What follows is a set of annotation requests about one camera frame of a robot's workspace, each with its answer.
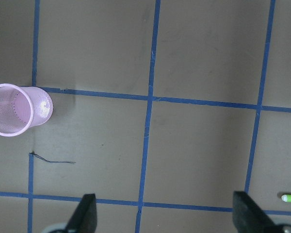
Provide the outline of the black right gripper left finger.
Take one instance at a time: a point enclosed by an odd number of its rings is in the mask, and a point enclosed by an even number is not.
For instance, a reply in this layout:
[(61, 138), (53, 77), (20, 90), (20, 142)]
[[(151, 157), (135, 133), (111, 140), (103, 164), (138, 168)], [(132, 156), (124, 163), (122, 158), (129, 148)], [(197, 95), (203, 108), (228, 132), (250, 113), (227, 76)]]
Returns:
[(94, 233), (97, 228), (97, 203), (95, 194), (83, 195), (72, 217), (68, 221), (65, 233)]

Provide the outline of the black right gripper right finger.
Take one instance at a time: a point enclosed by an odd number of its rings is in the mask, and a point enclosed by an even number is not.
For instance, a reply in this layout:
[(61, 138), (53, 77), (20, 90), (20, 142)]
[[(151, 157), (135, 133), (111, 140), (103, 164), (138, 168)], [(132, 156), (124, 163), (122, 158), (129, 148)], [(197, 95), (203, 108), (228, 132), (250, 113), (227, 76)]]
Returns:
[(232, 221), (239, 233), (270, 233), (276, 224), (244, 191), (233, 192)]

